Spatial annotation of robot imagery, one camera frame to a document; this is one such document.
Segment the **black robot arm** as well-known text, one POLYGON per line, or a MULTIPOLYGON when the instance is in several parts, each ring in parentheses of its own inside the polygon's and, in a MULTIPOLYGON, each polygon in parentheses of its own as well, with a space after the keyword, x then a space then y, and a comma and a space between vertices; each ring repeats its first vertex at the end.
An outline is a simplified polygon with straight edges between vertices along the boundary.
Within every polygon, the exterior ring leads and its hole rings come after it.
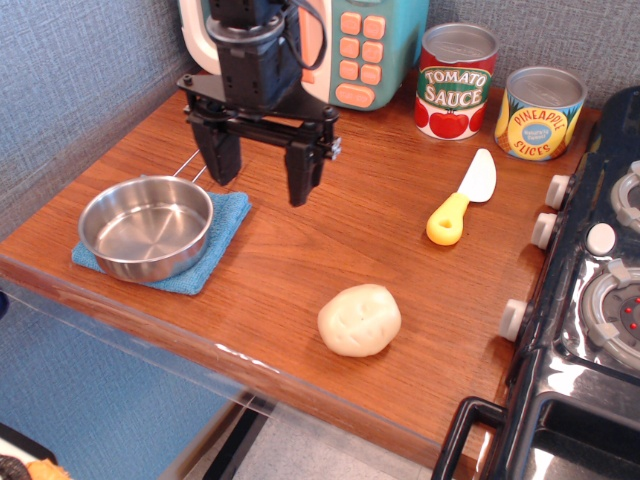
POLYGON ((337 110, 307 92, 300 15, 320 27, 323 15, 308 1, 182 1, 184 41, 203 69, 178 86, 187 97, 187 121, 213 179, 226 185, 239 173, 243 138, 284 148, 289 202, 306 203, 320 184, 325 161, 340 152, 337 110))

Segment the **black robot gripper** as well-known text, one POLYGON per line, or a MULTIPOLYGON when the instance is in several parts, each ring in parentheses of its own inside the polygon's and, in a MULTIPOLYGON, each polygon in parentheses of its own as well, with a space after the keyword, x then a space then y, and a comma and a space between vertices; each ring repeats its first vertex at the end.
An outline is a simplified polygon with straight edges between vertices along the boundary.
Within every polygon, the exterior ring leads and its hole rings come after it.
POLYGON ((185 14, 187 49, 203 69, 178 86, 211 177, 229 184, 242 166, 240 138, 285 148, 289 202, 304 205, 335 159, 336 110, 306 92, 296 14, 185 14))

